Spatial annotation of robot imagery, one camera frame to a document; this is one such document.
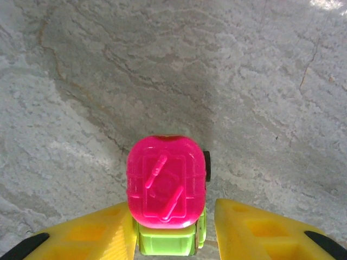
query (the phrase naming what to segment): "pink plastic block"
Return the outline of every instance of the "pink plastic block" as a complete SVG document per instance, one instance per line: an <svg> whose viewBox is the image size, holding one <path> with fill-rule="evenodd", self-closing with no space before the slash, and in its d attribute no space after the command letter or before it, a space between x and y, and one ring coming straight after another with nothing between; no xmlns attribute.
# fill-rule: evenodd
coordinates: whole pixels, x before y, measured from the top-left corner
<svg viewBox="0 0 347 260"><path fill-rule="evenodd" d="M134 145L127 161L127 196L137 222L152 229L195 223L205 206L205 159L184 136L149 136Z"/></svg>

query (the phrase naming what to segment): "black wheel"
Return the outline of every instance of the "black wheel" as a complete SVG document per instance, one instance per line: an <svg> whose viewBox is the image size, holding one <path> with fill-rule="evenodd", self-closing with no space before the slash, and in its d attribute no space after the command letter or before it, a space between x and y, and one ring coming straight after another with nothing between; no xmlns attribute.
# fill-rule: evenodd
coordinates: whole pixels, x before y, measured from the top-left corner
<svg viewBox="0 0 347 260"><path fill-rule="evenodd" d="M206 181L211 181L211 156L209 151L204 151L206 165Z"/></svg>

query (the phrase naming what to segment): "yellow plastic part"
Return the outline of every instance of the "yellow plastic part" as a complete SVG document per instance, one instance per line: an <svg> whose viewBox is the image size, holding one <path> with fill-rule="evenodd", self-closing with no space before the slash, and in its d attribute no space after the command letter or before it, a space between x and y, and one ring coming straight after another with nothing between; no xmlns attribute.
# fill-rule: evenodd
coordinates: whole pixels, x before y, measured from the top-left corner
<svg viewBox="0 0 347 260"><path fill-rule="evenodd" d="M221 260L332 260L305 231L314 226L229 199L215 205Z"/></svg>
<svg viewBox="0 0 347 260"><path fill-rule="evenodd" d="M136 234L127 202L49 227L25 260L133 260Z"/></svg>

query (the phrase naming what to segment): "stone texture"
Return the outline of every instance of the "stone texture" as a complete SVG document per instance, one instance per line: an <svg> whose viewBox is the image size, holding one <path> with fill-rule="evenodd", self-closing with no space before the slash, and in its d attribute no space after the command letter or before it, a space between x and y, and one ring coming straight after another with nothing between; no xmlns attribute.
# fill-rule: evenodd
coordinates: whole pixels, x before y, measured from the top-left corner
<svg viewBox="0 0 347 260"><path fill-rule="evenodd" d="M196 259L219 258L221 197L347 241L346 10L345 0L0 0L0 255L124 201L127 153L153 133L212 153L209 241Z"/></svg>

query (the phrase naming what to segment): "black rubber edge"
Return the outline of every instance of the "black rubber edge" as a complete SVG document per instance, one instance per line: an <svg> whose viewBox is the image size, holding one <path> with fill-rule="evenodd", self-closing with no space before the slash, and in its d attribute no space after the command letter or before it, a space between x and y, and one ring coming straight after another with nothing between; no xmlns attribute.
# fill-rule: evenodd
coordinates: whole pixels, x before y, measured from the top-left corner
<svg viewBox="0 0 347 260"><path fill-rule="evenodd" d="M347 250L331 238L313 231L305 231L305 234L322 249L324 249L324 251L331 255L335 260L347 259Z"/></svg>
<svg viewBox="0 0 347 260"><path fill-rule="evenodd" d="M48 233L40 233L36 236L28 237L0 257L0 260L24 260L48 238Z"/></svg>
<svg viewBox="0 0 347 260"><path fill-rule="evenodd" d="M206 165L206 181L211 181L211 155L209 151L203 151Z"/></svg>

